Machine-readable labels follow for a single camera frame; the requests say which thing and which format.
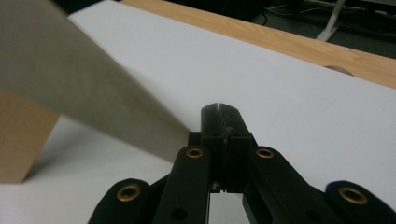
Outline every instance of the plywood piece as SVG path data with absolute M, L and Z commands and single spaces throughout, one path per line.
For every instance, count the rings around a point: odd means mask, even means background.
M 0 183 L 21 183 L 59 114 L 0 90 Z

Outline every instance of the white table surface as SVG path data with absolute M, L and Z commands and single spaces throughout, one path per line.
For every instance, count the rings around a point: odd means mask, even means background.
M 70 20 L 192 131 L 203 106 L 233 105 L 312 186 L 349 180 L 396 209 L 396 90 L 115 2 Z M 85 223 L 114 183 L 171 167 L 62 117 L 25 183 L 0 185 L 0 223 Z M 240 197 L 212 199 L 211 223 L 248 223 Z

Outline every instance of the wooden board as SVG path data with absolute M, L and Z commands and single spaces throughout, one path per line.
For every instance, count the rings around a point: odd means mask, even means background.
M 59 114 L 0 90 L 0 183 L 21 183 Z

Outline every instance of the wooden table edge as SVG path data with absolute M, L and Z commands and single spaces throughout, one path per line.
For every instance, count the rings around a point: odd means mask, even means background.
M 122 0 L 123 4 L 322 66 L 337 66 L 376 84 L 396 89 L 396 60 L 318 41 L 163 0 Z

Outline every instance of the brass insert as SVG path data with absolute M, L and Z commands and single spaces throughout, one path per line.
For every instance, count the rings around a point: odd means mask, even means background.
M 204 152 L 199 148 L 191 148 L 186 152 L 187 156 L 190 158 L 200 158 L 204 155 Z
M 265 159 L 270 159 L 270 158 L 274 157 L 274 152 L 272 152 L 270 149 L 266 149 L 266 148 L 257 149 L 256 154 L 259 157 L 265 158 Z
M 338 189 L 338 193 L 350 203 L 366 204 L 368 202 L 367 197 L 364 194 L 351 187 L 341 187 Z
M 127 203 L 136 199 L 140 195 L 140 192 L 140 186 L 137 184 L 129 184 L 119 189 L 117 192 L 117 198 L 120 201 Z

